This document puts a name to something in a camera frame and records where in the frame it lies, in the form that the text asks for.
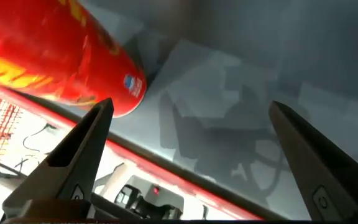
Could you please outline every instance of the gray surface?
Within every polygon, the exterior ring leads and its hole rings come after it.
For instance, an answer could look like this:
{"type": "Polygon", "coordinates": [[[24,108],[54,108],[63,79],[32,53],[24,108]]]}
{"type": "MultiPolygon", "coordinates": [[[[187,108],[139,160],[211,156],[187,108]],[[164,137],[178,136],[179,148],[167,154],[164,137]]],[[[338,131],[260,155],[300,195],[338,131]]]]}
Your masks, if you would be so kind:
{"type": "Polygon", "coordinates": [[[112,132],[291,219],[310,217],[271,100],[358,161],[358,1],[84,2],[158,74],[112,132]]]}

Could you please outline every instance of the black device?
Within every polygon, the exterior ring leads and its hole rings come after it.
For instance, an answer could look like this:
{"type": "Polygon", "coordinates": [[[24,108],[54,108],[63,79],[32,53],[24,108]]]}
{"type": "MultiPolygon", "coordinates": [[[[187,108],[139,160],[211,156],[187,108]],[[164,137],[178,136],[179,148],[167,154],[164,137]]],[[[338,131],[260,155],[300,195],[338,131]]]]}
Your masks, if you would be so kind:
{"type": "MultiPolygon", "coordinates": [[[[112,112],[106,99],[86,114],[8,196],[3,223],[97,223],[99,217],[140,222],[150,214],[172,216],[171,208],[150,207],[133,187],[123,189],[129,198],[122,205],[92,193],[112,112]]],[[[358,222],[358,163],[286,105],[274,101],[269,116],[312,220],[358,222]]]]}

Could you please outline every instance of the red can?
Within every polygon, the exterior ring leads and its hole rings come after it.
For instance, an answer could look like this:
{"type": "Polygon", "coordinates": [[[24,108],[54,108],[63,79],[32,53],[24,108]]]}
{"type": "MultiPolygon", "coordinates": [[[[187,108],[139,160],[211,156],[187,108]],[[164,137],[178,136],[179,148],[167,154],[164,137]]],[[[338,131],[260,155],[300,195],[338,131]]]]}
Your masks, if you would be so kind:
{"type": "Polygon", "coordinates": [[[146,91],[142,70],[76,0],[0,1],[0,85],[85,108],[111,97],[113,117],[146,91]]]}

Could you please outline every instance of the logo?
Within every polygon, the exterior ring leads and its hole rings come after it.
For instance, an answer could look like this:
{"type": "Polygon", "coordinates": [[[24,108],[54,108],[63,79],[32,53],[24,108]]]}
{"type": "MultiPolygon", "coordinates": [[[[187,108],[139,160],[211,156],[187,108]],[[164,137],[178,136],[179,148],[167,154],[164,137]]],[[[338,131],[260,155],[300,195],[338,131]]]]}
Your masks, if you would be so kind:
{"type": "Polygon", "coordinates": [[[71,196],[72,200],[83,200],[84,199],[84,192],[80,189],[80,186],[76,185],[73,195],[71,196]]]}
{"type": "Polygon", "coordinates": [[[132,91],[135,87],[135,78],[132,77],[131,75],[126,75],[124,79],[124,86],[129,91],[132,91]]]}

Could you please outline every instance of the red light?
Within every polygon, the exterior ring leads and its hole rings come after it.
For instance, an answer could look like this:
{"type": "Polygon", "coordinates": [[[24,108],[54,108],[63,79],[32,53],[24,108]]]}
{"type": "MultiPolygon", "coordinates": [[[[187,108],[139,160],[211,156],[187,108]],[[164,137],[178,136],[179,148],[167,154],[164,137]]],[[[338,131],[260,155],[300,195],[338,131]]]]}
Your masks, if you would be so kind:
{"type": "Polygon", "coordinates": [[[160,193],[160,189],[158,187],[154,187],[153,191],[156,195],[160,193]]]}

